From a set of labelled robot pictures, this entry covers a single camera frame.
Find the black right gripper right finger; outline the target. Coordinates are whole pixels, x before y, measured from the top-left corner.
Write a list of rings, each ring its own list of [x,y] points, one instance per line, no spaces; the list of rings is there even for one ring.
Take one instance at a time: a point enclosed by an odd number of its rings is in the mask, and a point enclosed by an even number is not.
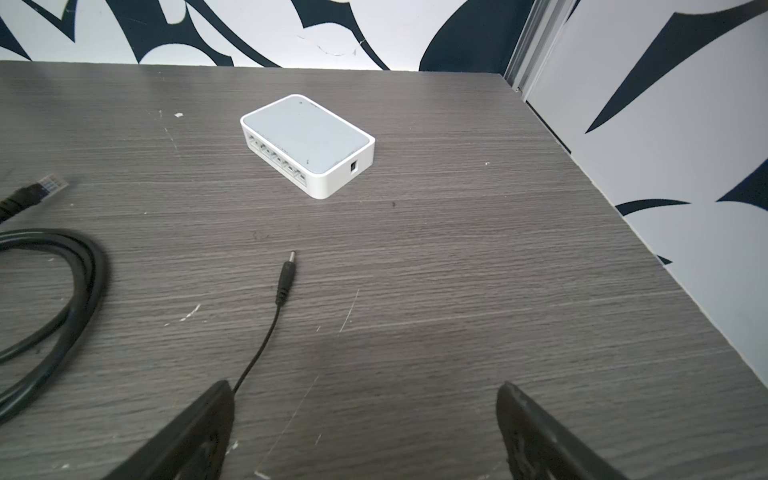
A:
[[[497,392],[496,418],[515,479],[625,477],[511,382]]]

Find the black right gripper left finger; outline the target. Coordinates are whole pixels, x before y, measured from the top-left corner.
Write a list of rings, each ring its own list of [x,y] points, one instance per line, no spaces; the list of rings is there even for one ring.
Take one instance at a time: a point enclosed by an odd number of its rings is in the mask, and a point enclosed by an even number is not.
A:
[[[218,479],[234,414],[229,383],[217,381],[107,477]]]

